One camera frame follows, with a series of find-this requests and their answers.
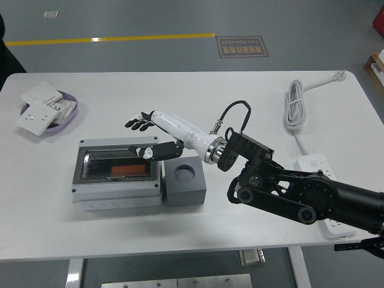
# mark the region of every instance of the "gray floor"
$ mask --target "gray floor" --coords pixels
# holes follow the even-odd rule
[[[371,52],[384,49],[384,38],[372,27],[383,4],[383,0],[0,0],[0,13],[7,27],[5,41],[260,35],[269,53],[267,58],[223,59],[214,38],[9,47],[29,73],[347,69],[384,120],[384,102],[362,70]],[[59,17],[44,19],[47,10],[58,10]],[[335,253],[331,246],[304,247],[303,253],[313,288],[384,287],[384,262],[369,253]],[[286,249],[265,254],[266,267],[246,270],[240,268],[236,251],[90,259],[85,262],[83,286],[247,272],[254,287],[295,287]],[[65,287],[67,268],[67,260],[0,263],[0,287]]]

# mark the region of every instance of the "white cable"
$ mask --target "white cable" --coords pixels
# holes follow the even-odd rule
[[[345,70],[338,71],[336,74],[329,80],[322,81],[319,83],[315,83],[312,85],[309,85],[307,87],[304,87],[300,80],[294,80],[289,85],[288,92],[286,93],[286,108],[284,112],[284,126],[292,131],[296,142],[298,143],[298,146],[303,153],[303,155],[306,155],[306,151],[304,147],[302,146],[301,142],[299,141],[296,131],[299,130],[302,125],[304,124],[307,113],[305,111],[304,106],[304,92],[320,87],[323,85],[326,85],[328,83],[331,83],[333,81],[344,81],[346,78]]]

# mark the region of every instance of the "white robotic hand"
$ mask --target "white robotic hand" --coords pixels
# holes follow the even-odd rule
[[[125,127],[145,131],[154,125],[169,133],[177,142],[167,142],[152,147],[130,147],[130,151],[135,151],[141,158],[152,161],[176,158],[181,155],[182,147],[185,147],[196,150],[202,161],[214,164],[226,145],[222,137],[208,134],[182,118],[156,110],[149,113],[142,112],[129,120]]]

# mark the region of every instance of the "gray electrical box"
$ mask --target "gray electrical box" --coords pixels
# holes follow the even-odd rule
[[[128,150],[130,145],[157,143],[157,137],[81,140],[73,201],[84,210],[161,205],[161,162],[147,161]]]

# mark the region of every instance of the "floor marking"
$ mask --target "floor marking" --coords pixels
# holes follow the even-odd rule
[[[104,38],[74,38],[74,39],[54,39],[54,40],[31,40],[31,41],[7,41],[7,46],[24,45],[45,45],[45,44],[69,44],[69,43],[89,43],[89,42],[113,42],[113,41],[139,41],[139,40],[168,40],[186,38],[209,38],[215,37],[213,33],[202,34],[173,34],[173,35],[147,35],[147,36],[123,36],[123,37],[104,37]]]

